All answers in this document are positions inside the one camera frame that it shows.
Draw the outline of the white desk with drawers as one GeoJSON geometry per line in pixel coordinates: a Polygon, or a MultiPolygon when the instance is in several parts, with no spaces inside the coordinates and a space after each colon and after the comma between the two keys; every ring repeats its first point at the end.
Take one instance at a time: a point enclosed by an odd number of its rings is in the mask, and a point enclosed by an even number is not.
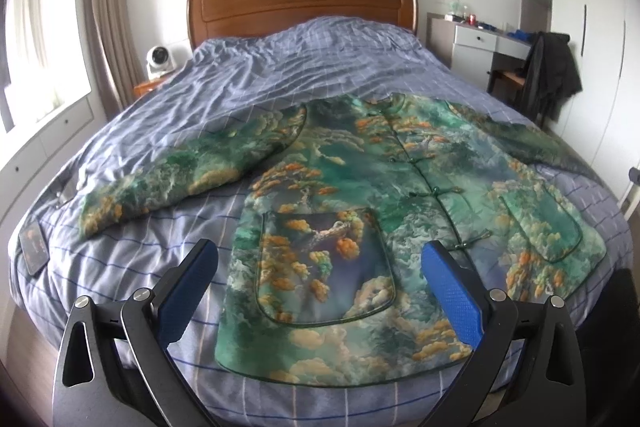
{"type": "Polygon", "coordinates": [[[530,44],[428,13],[426,47],[454,75],[488,91],[495,72],[524,64],[530,44]]]}

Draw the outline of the wooden chair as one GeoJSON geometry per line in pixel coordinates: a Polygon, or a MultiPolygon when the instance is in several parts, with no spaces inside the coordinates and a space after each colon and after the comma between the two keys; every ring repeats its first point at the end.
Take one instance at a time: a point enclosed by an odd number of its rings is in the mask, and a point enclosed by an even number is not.
{"type": "Polygon", "coordinates": [[[502,103],[517,108],[521,103],[525,79],[517,72],[496,69],[489,76],[487,93],[502,103]]]}

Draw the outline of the beige curtain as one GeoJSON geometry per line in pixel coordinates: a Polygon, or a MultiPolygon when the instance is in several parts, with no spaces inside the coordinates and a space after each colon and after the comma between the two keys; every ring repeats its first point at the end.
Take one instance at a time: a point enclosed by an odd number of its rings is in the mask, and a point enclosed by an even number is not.
{"type": "Polygon", "coordinates": [[[106,118],[113,119],[134,103],[134,87],[143,81],[127,0],[86,0],[86,7],[96,43],[99,97],[106,118]]]}

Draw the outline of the white window cabinet drawers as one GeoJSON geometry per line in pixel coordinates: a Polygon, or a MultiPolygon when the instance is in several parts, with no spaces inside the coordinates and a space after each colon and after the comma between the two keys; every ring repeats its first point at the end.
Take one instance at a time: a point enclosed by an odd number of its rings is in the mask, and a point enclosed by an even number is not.
{"type": "Polygon", "coordinates": [[[57,109],[31,136],[17,134],[1,143],[1,219],[34,176],[93,119],[88,98],[83,96],[57,109]]]}

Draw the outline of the orange wooden nightstand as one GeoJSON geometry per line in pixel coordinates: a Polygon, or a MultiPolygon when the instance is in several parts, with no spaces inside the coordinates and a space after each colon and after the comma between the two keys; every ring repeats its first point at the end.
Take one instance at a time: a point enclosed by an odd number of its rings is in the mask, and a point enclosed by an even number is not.
{"type": "Polygon", "coordinates": [[[170,78],[171,75],[163,75],[162,77],[158,77],[138,84],[136,87],[134,87],[134,98],[136,100],[138,98],[142,98],[142,96],[145,96],[146,94],[160,87],[165,81],[169,80],[170,78]]]}

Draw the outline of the green patterned satin jacket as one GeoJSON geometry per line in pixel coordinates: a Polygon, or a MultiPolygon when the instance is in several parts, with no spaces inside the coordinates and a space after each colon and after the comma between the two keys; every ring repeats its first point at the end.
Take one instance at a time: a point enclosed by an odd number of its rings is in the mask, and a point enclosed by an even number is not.
{"type": "Polygon", "coordinates": [[[341,95],[183,142],[88,194],[79,226],[91,237],[252,176],[217,363],[263,381],[364,386],[471,352],[422,275],[428,242],[522,301],[588,279],[604,240],[540,164],[589,171],[527,124],[415,95],[341,95]]]}

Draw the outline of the blue checked duvet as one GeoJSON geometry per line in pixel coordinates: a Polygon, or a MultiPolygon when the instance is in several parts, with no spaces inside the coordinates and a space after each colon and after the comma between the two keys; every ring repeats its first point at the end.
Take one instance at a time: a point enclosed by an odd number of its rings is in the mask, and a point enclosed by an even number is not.
{"type": "MultiPolygon", "coordinates": [[[[77,298],[122,301],[136,289],[154,285],[197,241],[209,239],[218,248],[217,273],[186,331],[169,348],[209,413],[238,426],[390,426],[416,421],[431,412],[471,352],[428,372],[347,387],[263,381],[217,363],[231,247],[252,176],[116,223],[91,237],[83,236],[79,226],[88,194],[150,165],[183,142],[309,101],[341,95],[378,101],[397,93],[456,103],[495,121],[539,129],[452,75],[411,32],[393,25],[320,17],[264,38],[209,39],[174,78],[96,132],[40,192],[20,227],[25,221],[39,222],[50,260],[31,277],[20,242],[13,239],[9,256],[14,300],[47,340],[58,345],[77,298]]],[[[584,355],[588,423],[635,423],[639,317],[630,273],[634,246],[615,196],[582,162],[587,174],[537,166],[606,247],[588,279],[562,298],[584,355]]]]}

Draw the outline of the black smartphone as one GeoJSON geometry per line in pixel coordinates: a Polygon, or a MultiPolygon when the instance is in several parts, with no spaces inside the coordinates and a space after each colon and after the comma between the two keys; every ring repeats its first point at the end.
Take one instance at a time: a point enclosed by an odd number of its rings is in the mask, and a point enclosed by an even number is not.
{"type": "Polygon", "coordinates": [[[37,220],[25,221],[18,233],[26,271],[31,277],[38,275],[49,263],[46,239],[37,220]]]}

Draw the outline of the brown wooden headboard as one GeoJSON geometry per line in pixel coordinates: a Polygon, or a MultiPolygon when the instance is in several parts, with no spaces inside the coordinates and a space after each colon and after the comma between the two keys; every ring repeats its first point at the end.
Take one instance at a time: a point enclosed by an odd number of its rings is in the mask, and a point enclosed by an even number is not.
{"type": "Polygon", "coordinates": [[[188,0],[190,46],[213,38],[263,37],[320,16],[360,17],[418,31],[418,0],[188,0]]]}

